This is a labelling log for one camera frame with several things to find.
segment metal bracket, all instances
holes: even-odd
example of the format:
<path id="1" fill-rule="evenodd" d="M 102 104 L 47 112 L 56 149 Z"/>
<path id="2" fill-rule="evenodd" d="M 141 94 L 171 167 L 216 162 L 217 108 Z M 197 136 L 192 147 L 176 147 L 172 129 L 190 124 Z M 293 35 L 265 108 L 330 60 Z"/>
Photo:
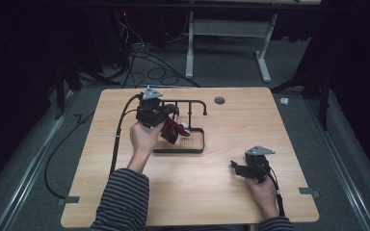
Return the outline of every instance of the metal bracket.
<path id="1" fill-rule="evenodd" d="M 163 95 L 162 92 L 156 91 L 148 87 L 144 90 L 143 100 L 158 98 L 161 97 L 162 95 Z"/>
<path id="2" fill-rule="evenodd" d="M 254 146 L 253 148 L 247 150 L 245 154 L 247 155 L 253 155 L 253 156 L 260 156 L 260 155 L 266 155 L 266 154 L 275 154 L 276 152 L 274 150 L 271 150 L 266 147 L 262 147 L 259 145 Z"/>
<path id="3" fill-rule="evenodd" d="M 311 194 L 313 198 L 320 198 L 321 194 L 318 191 L 314 191 L 311 188 L 299 188 L 300 194 Z"/>
<path id="4" fill-rule="evenodd" d="M 59 206 L 64 206 L 66 204 L 77 204 L 79 203 L 80 196 L 68 196 L 66 199 L 60 199 L 58 201 Z"/>

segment wire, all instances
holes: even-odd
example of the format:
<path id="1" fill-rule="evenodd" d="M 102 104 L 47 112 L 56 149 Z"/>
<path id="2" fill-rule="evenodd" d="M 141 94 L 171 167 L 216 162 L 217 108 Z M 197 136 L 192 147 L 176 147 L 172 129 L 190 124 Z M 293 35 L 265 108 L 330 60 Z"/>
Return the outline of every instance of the wire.
<path id="1" fill-rule="evenodd" d="M 127 33 L 125 33 L 125 44 L 128 43 L 128 39 L 130 38 L 129 35 L 128 35 L 128 28 L 121 22 L 118 23 L 119 26 L 122 27 L 122 30 L 121 32 L 119 33 L 119 36 L 122 37 L 122 34 L 124 34 L 124 31 L 126 31 Z"/>
<path id="2" fill-rule="evenodd" d="M 257 163 L 254 163 L 255 165 L 257 165 L 260 169 L 262 169 L 268 177 L 270 177 L 270 179 L 273 181 L 273 184 L 275 185 L 275 189 L 276 189 L 276 198 L 277 198 L 277 205 L 278 205 L 278 214 L 281 216 L 281 217 L 285 217 L 285 213 L 284 213 L 284 206 L 283 206 L 283 198 L 281 197 L 281 193 L 280 193 L 280 188 L 278 187 L 278 178 L 276 177 L 276 174 L 275 172 L 273 171 L 273 169 L 269 166 L 269 169 L 270 171 L 275 175 L 275 177 L 272 176 L 271 172 L 268 172 L 266 169 L 264 169 L 261 165 L 258 165 Z"/>
<path id="3" fill-rule="evenodd" d="M 131 71 L 132 71 L 133 66 L 134 66 L 134 58 L 135 58 L 135 54 L 137 54 L 137 52 L 138 52 L 138 48 L 135 50 L 134 55 L 133 55 L 133 57 L 131 58 L 131 65 L 130 65 L 130 68 L 129 68 L 128 72 L 127 72 L 127 75 L 125 76 L 124 82 L 123 82 L 123 83 L 122 83 L 122 85 L 121 85 L 121 88 L 122 88 L 122 89 L 125 87 L 125 84 L 127 83 L 128 76 L 131 74 Z"/>
<path id="4" fill-rule="evenodd" d="M 192 85 L 194 85 L 194 86 L 196 86 L 197 88 L 200 88 L 200 85 L 198 84 L 198 83 L 196 83 L 196 82 L 194 82 L 194 81 L 192 81 L 192 80 L 190 80 L 190 79 L 187 79 L 187 78 L 185 78 L 185 77 L 183 77 L 181 74 L 179 74 L 173 67 L 171 67 L 169 64 L 167 64 L 166 62 L 164 62 L 163 60 L 161 60 L 160 58 L 158 58 L 158 57 L 156 57 L 156 56 L 154 56 L 154 55 L 152 55 L 152 54 L 149 54 L 149 53 L 146 53 L 146 52 L 138 52 L 138 54 L 145 54 L 145 55 L 148 55 L 149 57 L 152 57 L 152 58 L 154 58 L 154 59 L 156 59 L 156 60 L 158 60 L 159 62 L 161 62 L 161 63 L 163 63 L 165 66 L 167 66 L 168 67 L 168 69 L 169 70 L 171 70 L 174 74 L 175 74 L 175 76 L 177 76 L 177 78 L 179 78 L 179 79 L 183 79 L 183 80 L 185 80 L 185 81 L 187 81 L 187 82 L 189 82 L 189 83 L 191 83 Z"/>
<path id="5" fill-rule="evenodd" d="M 123 15 L 124 15 L 124 18 L 125 18 L 125 23 L 127 24 L 127 27 L 128 29 L 130 29 L 130 31 L 140 39 L 141 41 L 141 45 L 142 47 L 144 47 L 144 41 L 143 41 L 143 38 L 141 38 L 141 36 L 139 36 L 131 27 L 130 27 L 130 24 L 128 24 L 128 19 L 127 19 L 127 12 L 126 11 L 123 11 Z"/>
<path id="6" fill-rule="evenodd" d="M 106 78 L 106 77 L 104 77 L 104 76 L 102 76 L 102 75 L 100 75 L 100 74 L 98 74 L 96 72 L 93 72 L 93 71 L 89 70 L 89 69 L 86 69 L 86 68 L 84 68 L 83 66 L 81 66 L 79 64 L 76 64 L 74 62 L 68 62 L 68 63 L 70 64 L 71 67 L 75 68 L 78 71 L 82 71 L 84 73 L 87 73 L 88 75 L 90 75 L 91 77 L 93 77 L 98 82 L 101 82 L 101 83 L 104 83 L 104 84 L 109 84 L 109 85 L 119 85 L 119 82 L 114 82 L 111 79 Z M 121 74 L 123 72 L 125 72 L 125 67 L 121 71 L 119 71 L 119 72 Z"/>
<path id="7" fill-rule="evenodd" d="M 50 184 L 49 184 L 49 181 L 48 181 L 48 177 L 47 177 L 47 172 L 48 172 L 48 169 L 49 169 L 49 164 L 50 164 L 50 161 L 52 160 L 54 154 L 56 153 L 56 151 L 62 146 L 62 144 L 71 136 L 71 134 L 73 134 L 74 131 L 76 131 L 77 128 L 80 127 L 80 125 L 84 124 L 87 119 L 89 119 L 91 116 L 94 115 L 94 112 L 90 113 L 89 115 L 87 115 L 83 120 L 81 120 L 73 129 L 71 129 L 71 131 L 65 136 L 64 139 L 62 139 L 62 141 L 55 147 L 55 149 L 52 151 L 52 153 L 50 153 L 50 156 L 49 158 L 47 159 L 47 162 L 46 162 L 46 165 L 44 167 L 44 185 L 46 186 L 46 188 L 53 194 L 55 195 L 56 197 L 59 197 L 60 199 L 66 199 L 66 196 L 64 195 L 61 195 L 57 192 L 55 192 L 51 187 L 50 187 Z"/>
<path id="8" fill-rule="evenodd" d="M 128 59 L 125 59 L 124 64 L 122 65 L 121 69 L 118 72 L 116 72 L 116 73 L 114 73 L 114 74 L 112 74 L 108 77 L 105 77 L 100 73 L 95 73 L 96 75 L 94 75 L 94 76 L 91 76 L 91 74 L 88 73 L 88 75 L 93 77 L 93 79 L 92 78 L 87 78 L 87 77 L 82 76 L 82 75 L 80 75 L 80 79 L 82 79 L 86 82 L 89 82 L 89 83 L 98 83 L 98 82 L 100 82 L 100 83 L 108 84 L 108 85 L 118 85 L 119 82 L 113 82 L 112 79 L 115 79 L 115 78 L 121 76 L 124 72 L 126 72 L 128 70 L 129 67 L 130 67 L 130 62 L 128 62 Z"/>
<path id="9" fill-rule="evenodd" d="M 146 77 L 148 77 L 149 79 L 151 79 L 151 80 L 160 80 L 160 83 L 163 86 L 171 86 L 171 85 L 174 85 L 178 82 L 179 77 L 172 70 L 164 68 L 161 64 L 158 64 L 157 62 L 155 62 L 153 60 L 146 59 L 146 58 L 141 58 L 141 59 L 159 65 L 159 67 L 152 68 L 146 73 Z M 157 70 L 162 70 L 162 73 L 160 74 L 160 76 L 153 77 L 153 74 L 151 74 L 151 73 L 155 72 Z M 173 74 L 173 76 L 167 76 L 167 72 Z M 172 82 L 167 83 L 167 80 L 171 79 L 171 78 L 174 78 L 174 80 Z"/>
<path id="10" fill-rule="evenodd" d="M 110 175 L 111 173 L 113 173 L 113 171 L 115 170 L 116 168 L 116 160 L 117 160 L 117 156 L 119 154 L 119 138 L 120 138 L 120 135 L 121 135 L 121 125 L 122 125 L 122 120 L 124 119 L 124 117 L 132 112 L 132 111 L 129 111 L 129 112 L 126 112 L 127 111 L 127 108 L 128 106 L 131 104 L 131 102 L 136 99 L 136 98 L 139 98 L 141 97 L 140 94 L 136 94 L 134 96 L 132 96 L 128 101 L 127 103 L 125 104 L 125 107 L 124 109 L 122 110 L 122 113 L 121 113 L 121 117 L 119 118 L 119 125 L 117 126 L 117 132 L 116 132 L 116 139 L 114 141 L 114 149 L 113 149 L 113 159 L 111 161 L 111 167 L 110 167 Z"/>
<path id="11" fill-rule="evenodd" d="M 212 38 L 212 39 L 209 39 L 208 41 L 203 41 L 202 39 L 208 39 L 208 38 L 211 38 L 211 37 L 200 36 L 200 37 L 197 37 L 197 38 L 199 38 L 199 40 L 200 40 L 200 41 L 202 41 L 203 43 L 208 43 L 208 42 L 211 42 L 211 41 L 213 41 L 213 42 L 214 42 L 214 43 L 213 43 L 211 46 L 209 46 L 208 48 L 198 48 L 198 47 L 196 47 L 196 46 L 194 45 L 194 48 L 195 48 L 195 49 L 197 49 L 197 50 L 201 50 L 201 51 L 208 51 L 208 50 L 210 50 L 210 49 L 214 48 L 214 47 L 218 44 L 218 41 L 219 41 L 217 37 L 214 37 L 214 38 Z"/>
<path id="12" fill-rule="evenodd" d="M 178 40 L 182 40 L 182 39 L 185 39 L 186 37 L 188 36 L 185 36 L 185 37 L 182 37 L 184 35 L 184 32 L 185 32 L 185 29 L 186 29 L 186 26 L 188 24 L 188 18 L 189 18 L 189 14 L 187 13 L 186 14 L 186 18 L 185 18 L 185 23 L 184 23 L 184 26 L 182 28 L 182 32 L 179 34 L 178 37 L 176 37 L 175 39 L 173 40 L 170 40 L 170 41 L 167 41 L 166 43 L 172 43 L 172 42 L 175 42 L 175 41 L 178 41 Z"/>
<path id="13" fill-rule="evenodd" d="M 140 75 L 140 76 L 143 77 L 138 84 L 136 84 L 135 75 L 134 74 L 138 74 L 138 75 Z M 143 73 L 141 73 L 141 72 L 132 72 L 131 73 L 131 76 L 133 77 L 133 86 L 134 86 L 134 89 L 136 89 L 145 80 L 145 75 Z"/>

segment wooden table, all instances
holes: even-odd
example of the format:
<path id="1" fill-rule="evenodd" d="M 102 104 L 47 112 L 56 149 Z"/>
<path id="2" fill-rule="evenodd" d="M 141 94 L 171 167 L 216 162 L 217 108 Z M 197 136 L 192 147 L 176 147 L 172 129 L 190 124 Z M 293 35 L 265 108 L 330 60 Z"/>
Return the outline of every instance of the wooden table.
<path id="1" fill-rule="evenodd" d="M 107 183 L 114 141 L 122 108 L 144 90 L 102 92 L 92 126 L 69 193 L 78 203 L 67 203 L 64 227 L 89 227 Z M 278 108 L 267 88 L 160 89 L 161 99 L 195 99 L 192 125 L 204 130 L 201 154 L 155 154 L 145 167 L 150 179 L 147 225 L 257 223 L 262 220 L 245 179 L 236 176 L 230 160 L 244 165 L 244 153 L 255 145 L 276 151 L 268 155 L 277 175 L 286 215 L 293 222 L 315 221 L 319 215 L 310 194 L 300 194 L 307 183 L 284 128 Z M 215 97 L 225 99 L 223 105 Z M 135 109 L 138 100 L 129 109 Z M 178 105 L 187 119 L 188 105 Z M 122 123 L 117 168 L 126 167 L 133 148 L 129 128 L 135 113 Z"/>

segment white desk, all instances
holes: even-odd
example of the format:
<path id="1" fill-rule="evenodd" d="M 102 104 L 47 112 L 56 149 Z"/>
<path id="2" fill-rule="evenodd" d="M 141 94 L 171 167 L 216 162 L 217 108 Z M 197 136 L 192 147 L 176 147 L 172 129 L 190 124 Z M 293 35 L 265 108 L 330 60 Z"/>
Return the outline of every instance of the white desk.
<path id="1" fill-rule="evenodd" d="M 320 4 L 321 0 L 206 0 L 204 2 L 238 2 L 238 3 L 262 3 L 262 4 L 304 4 L 316 5 Z M 194 18 L 194 13 L 189 13 L 189 37 L 188 37 L 188 52 L 186 59 L 185 77 L 193 78 L 194 76 L 194 36 L 231 36 L 231 37 L 255 37 L 264 38 L 260 51 L 255 51 L 262 79 L 265 83 L 270 83 L 271 78 L 269 70 L 264 61 L 267 47 L 269 46 L 270 38 L 276 25 L 278 15 L 272 14 L 269 21 L 254 22 L 254 21 L 230 21 L 230 20 L 215 20 L 215 19 L 197 19 Z"/>

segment electric cord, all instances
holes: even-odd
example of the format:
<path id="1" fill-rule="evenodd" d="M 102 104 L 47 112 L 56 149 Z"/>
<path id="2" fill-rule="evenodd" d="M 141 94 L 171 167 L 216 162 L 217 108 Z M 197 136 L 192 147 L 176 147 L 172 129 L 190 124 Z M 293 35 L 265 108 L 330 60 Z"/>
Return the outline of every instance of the electric cord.
<path id="1" fill-rule="evenodd" d="M 147 72 L 146 77 L 148 79 L 151 79 L 151 80 L 160 80 L 160 83 L 163 86 L 172 86 L 172 85 L 176 84 L 179 81 L 178 76 L 172 70 L 164 68 L 161 64 L 158 64 L 157 62 L 155 62 L 153 60 L 150 60 L 150 59 L 147 59 L 147 58 L 143 58 L 143 57 L 138 57 L 138 58 L 159 65 L 159 67 L 152 68 L 152 69 L 150 69 Z M 153 72 L 157 72 L 158 70 L 162 70 L 162 73 L 160 73 L 159 75 L 152 74 Z M 167 72 L 170 72 L 172 74 L 172 76 L 167 76 Z M 174 78 L 174 80 L 172 82 L 170 82 L 170 83 L 165 82 L 165 81 L 167 81 L 170 78 Z"/>
<path id="2" fill-rule="evenodd" d="M 182 80 L 185 80 L 186 82 L 189 82 L 189 83 L 191 83 L 192 85 L 194 85 L 194 86 L 196 86 L 197 88 L 201 88 L 201 86 L 198 84 L 198 83 L 196 83 L 196 82 L 194 82 L 194 81 L 192 81 L 192 80 L 190 80 L 190 79 L 187 79 L 187 78 L 185 78 L 185 77 L 183 77 L 181 74 L 179 74 L 173 67 L 171 67 L 169 64 L 167 64 L 166 62 L 164 62 L 163 60 L 161 60 L 160 58 L 158 58 L 158 57 L 156 57 L 156 56 L 154 56 L 154 55 L 152 55 L 152 54 L 149 54 L 149 53 L 146 53 L 146 52 L 138 52 L 138 54 L 144 54 L 144 55 L 147 55 L 147 56 L 149 56 L 149 57 L 152 57 L 153 59 L 156 59 L 157 61 L 159 61 L 159 62 L 161 62 L 162 64 L 164 64 L 169 70 L 171 70 L 174 74 L 175 74 L 175 76 L 178 78 L 178 79 L 182 79 Z"/>
<path id="3" fill-rule="evenodd" d="M 120 27 L 122 27 L 122 30 L 119 33 L 119 36 L 122 38 L 122 35 L 125 32 L 125 44 L 127 44 L 128 43 L 128 39 L 130 38 L 129 35 L 128 35 L 128 28 L 123 23 L 121 23 L 121 22 L 118 22 L 118 25 Z"/>
<path id="4" fill-rule="evenodd" d="M 121 69 L 118 72 L 110 76 L 105 77 L 99 73 L 95 73 L 96 74 L 95 76 L 91 76 L 90 73 L 88 73 L 89 76 L 91 76 L 92 78 L 88 78 L 82 75 L 80 75 L 79 77 L 81 80 L 89 82 L 89 83 L 103 83 L 103 84 L 108 84 L 108 85 L 118 85 L 119 82 L 114 82 L 113 79 L 121 76 L 124 72 L 128 70 L 129 67 L 130 67 L 130 62 L 128 61 L 128 59 L 125 59 Z"/>
<path id="5" fill-rule="evenodd" d="M 56 197 L 60 198 L 60 199 L 66 199 L 66 196 L 65 195 L 61 195 L 57 192 L 55 192 L 50 184 L 49 184 L 49 181 L 48 181 L 48 176 L 47 176 L 47 172 L 48 172 L 48 169 L 49 169 L 49 165 L 50 165 L 50 161 L 52 160 L 54 154 L 57 152 L 57 150 L 62 146 L 62 144 L 71 136 L 71 134 L 74 133 L 74 131 L 77 130 L 77 128 L 80 127 L 80 125 L 84 124 L 91 116 L 94 115 L 94 112 L 90 113 L 89 115 L 87 115 L 83 120 L 81 120 L 73 129 L 71 129 L 71 131 L 62 139 L 62 141 L 55 147 L 55 149 L 50 153 L 49 155 L 49 158 L 47 159 L 46 161 L 46 165 L 44 167 L 44 185 L 46 186 L 46 188 L 53 194 L 55 195 Z"/>
<path id="6" fill-rule="evenodd" d="M 186 37 L 183 37 L 181 39 L 178 39 L 176 41 L 172 41 L 170 43 L 167 43 L 167 45 L 169 47 L 173 47 L 173 48 L 183 48 L 183 47 L 188 47 L 188 40 L 184 40 L 185 38 L 187 38 L 188 36 Z"/>
<path id="7" fill-rule="evenodd" d="M 285 217 L 284 206 L 283 206 L 283 198 L 281 197 L 280 188 L 278 187 L 278 180 L 277 180 L 278 178 L 276 177 L 275 172 L 273 171 L 273 169 L 271 167 L 269 167 L 270 171 L 275 175 L 275 177 L 273 177 L 271 172 L 268 172 L 266 169 L 264 169 L 262 166 L 258 165 L 257 163 L 255 163 L 255 164 L 258 167 L 260 167 L 260 169 L 262 169 L 267 174 L 268 177 L 270 177 L 273 184 L 275 185 L 276 199 L 277 199 L 277 205 L 278 205 L 278 215 L 280 217 Z"/>
<path id="8" fill-rule="evenodd" d="M 93 72 L 93 71 L 91 71 L 91 70 L 88 70 L 88 69 L 86 69 L 86 68 L 84 68 L 83 66 L 81 66 L 81 65 L 79 65 L 79 64 L 76 64 L 76 63 L 73 63 L 73 62 L 69 62 L 69 64 L 72 66 L 72 67 L 74 67 L 76 70 L 79 70 L 79 71 L 82 71 L 82 72 L 84 72 L 84 73 L 87 73 L 87 74 L 89 74 L 91 77 L 93 77 L 96 81 L 98 81 L 98 82 L 100 82 L 100 83 L 103 83 L 103 84 L 108 84 L 108 85 L 119 85 L 119 82 L 115 82 L 115 81 L 113 81 L 113 80 L 111 80 L 111 79 L 109 79 L 109 78 L 106 78 L 106 77 L 104 77 L 104 76 L 102 76 L 102 75 L 100 75 L 100 74 L 98 74 L 98 73 L 96 73 L 96 72 Z M 123 73 L 123 72 L 125 72 L 125 69 L 126 69 L 127 67 L 125 67 L 125 68 L 123 68 L 120 72 L 121 72 L 121 74 Z"/>
<path id="9" fill-rule="evenodd" d="M 133 57 L 131 58 L 131 65 L 130 65 L 130 68 L 128 69 L 128 72 L 127 72 L 127 74 L 125 75 L 124 82 L 123 82 L 123 83 L 122 83 L 122 85 L 121 85 L 121 88 L 122 88 L 122 89 L 125 87 L 125 85 L 126 85 L 126 83 L 127 83 L 128 76 L 130 76 L 130 74 L 131 74 L 131 71 L 132 71 L 133 66 L 134 66 L 134 58 L 135 58 L 135 55 L 137 54 L 137 52 L 138 52 L 138 48 L 136 49 L 136 51 L 134 52 Z"/>
<path id="10" fill-rule="evenodd" d="M 130 31 L 138 38 L 140 39 L 141 41 L 141 45 L 144 46 L 144 41 L 143 41 L 143 38 L 141 38 L 141 36 L 139 36 L 130 26 L 130 24 L 128 23 L 128 18 L 127 18 L 127 12 L 126 11 L 123 11 L 123 16 L 124 16 L 124 19 L 125 19 L 125 23 L 127 24 L 127 27 L 128 29 L 130 29 Z"/>
<path id="11" fill-rule="evenodd" d="M 114 149 L 113 149 L 113 158 L 112 158 L 112 161 L 111 161 L 111 167 L 110 167 L 110 175 L 113 173 L 113 171 L 115 170 L 116 168 L 116 160 L 117 160 L 117 156 L 119 154 L 119 138 L 121 136 L 121 125 L 122 125 L 122 120 L 124 119 L 124 117 L 129 114 L 130 112 L 133 112 L 132 111 L 127 111 L 127 108 L 128 106 L 131 104 L 131 102 L 136 99 L 136 98 L 139 98 L 141 97 L 140 94 L 136 94 L 134 96 L 132 96 L 128 101 L 127 103 L 125 104 L 124 106 L 124 109 L 122 110 L 122 113 L 121 113 L 121 117 L 119 118 L 119 125 L 117 126 L 117 131 L 116 131 L 116 139 L 114 141 Z"/>
<path id="12" fill-rule="evenodd" d="M 213 41 L 213 44 L 211 44 L 209 47 L 207 48 L 199 48 L 197 46 L 194 45 L 194 48 L 197 49 L 197 50 L 201 50 L 201 51 L 208 51 L 208 50 L 211 50 L 212 48 L 214 48 L 217 44 L 218 44 L 218 38 L 214 37 L 212 39 L 209 39 L 208 41 L 203 41 L 203 39 L 206 39 L 206 37 L 198 37 L 200 41 L 202 41 L 203 43 L 209 43 L 211 41 Z"/>
<path id="13" fill-rule="evenodd" d="M 142 79 L 140 80 L 140 82 L 138 84 L 136 83 L 135 74 L 140 75 L 142 77 Z M 145 75 L 143 73 L 141 73 L 141 72 L 132 72 L 131 73 L 131 76 L 132 76 L 132 80 L 133 80 L 134 89 L 136 89 L 137 87 L 139 87 L 141 85 L 141 83 L 143 83 L 145 81 Z"/>
<path id="14" fill-rule="evenodd" d="M 242 43 L 245 43 L 248 40 L 255 39 L 255 37 L 240 37 L 240 40 L 238 40 L 238 41 L 230 41 L 230 40 L 226 40 L 224 38 L 228 38 L 228 37 L 224 37 L 224 36 L 218 37 L 217 38 L 218 43 L 222 43 L 222 44 L 242 44 Z"/>
<path id="15" fill-rule="evenodd" d="M 175 39 L 173 40 L 170 40 L 170 41 L 166 41 L 166 44 L 168 43 L 172 43 L 172 42 L 175 42 L 175 41 L 178 41 L 178 40 L 182 40 L 182 39 L 185 39 L 187 38 L 188 36 L 183 36 L 184 33 L 185 33 L 185 29 L 186 29 L 186 26 L 188 25 L 188 19 L 189 19 L 189 14 L 187 13 L 186 14 L 186 18 L 185 18 L 185 23 L 184 23 L 184 26 L 182 28 L 182 32 L 179 34 L 178 37 L 176 37 Z"/>

